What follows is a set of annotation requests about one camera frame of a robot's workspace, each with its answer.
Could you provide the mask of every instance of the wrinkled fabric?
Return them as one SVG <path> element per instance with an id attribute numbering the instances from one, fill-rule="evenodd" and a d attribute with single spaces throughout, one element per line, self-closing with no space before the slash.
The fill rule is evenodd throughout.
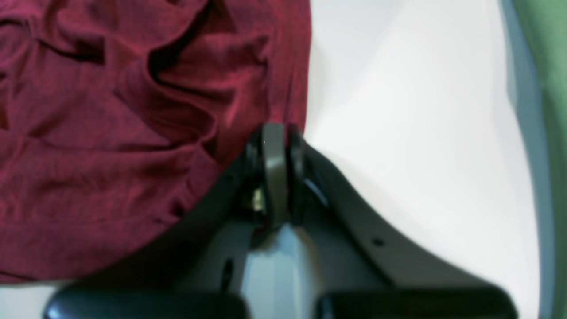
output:
<path id="1" fill-rule="evenodd" d="M 551 318 L 567 319 L 567 1 L 514 0 L 514 5 L 538 70 L 547 132 L 555 225 Z"/>
<path id="2" fill-rule="evenodd" d="M 0 282 L 76 278 L 306 115 L 308 0 L 0 1 Z"/>

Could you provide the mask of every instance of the green fabric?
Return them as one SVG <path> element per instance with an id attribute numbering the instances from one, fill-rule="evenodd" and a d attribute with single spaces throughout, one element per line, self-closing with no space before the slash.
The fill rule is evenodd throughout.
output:
<path id="1" fill-rule="evenodd" d="M 555 218 L 552 319 L 567 319 L 567 0 L 514 0 L 535 60 L 547 131 Z"/>

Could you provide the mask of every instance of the red cloth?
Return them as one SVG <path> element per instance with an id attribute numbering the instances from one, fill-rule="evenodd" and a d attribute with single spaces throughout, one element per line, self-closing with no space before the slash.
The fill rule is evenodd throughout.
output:
<path id="1" fill-rule="evenodd" d="M 119 260 L 303 127 L 310 41 L 308 0 L 1 0 L 0 281 Z"/>

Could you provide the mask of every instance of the small hole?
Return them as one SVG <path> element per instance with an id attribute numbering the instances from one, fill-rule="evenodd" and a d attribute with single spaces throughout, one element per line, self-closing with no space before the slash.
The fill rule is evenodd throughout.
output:
<path id="1" fill-rule="evenodd" d="M 374 246 L 376 246 L 376 247 L 383 247 L 385 243 L 380 238 L 375 237 L 375 238 L 372 238 L 372 244 L 374 244 Z"/>
<path id="2" fill-rule="evenodd" d="M 225 267 L 222 270 L 221 278 L 221 291 L 225 292 L 229 289 L 230 282 L 232 281 L 232 271 L 234 269 L 234 262 L 232 258 L 227 259 L 225 262 Z"/>

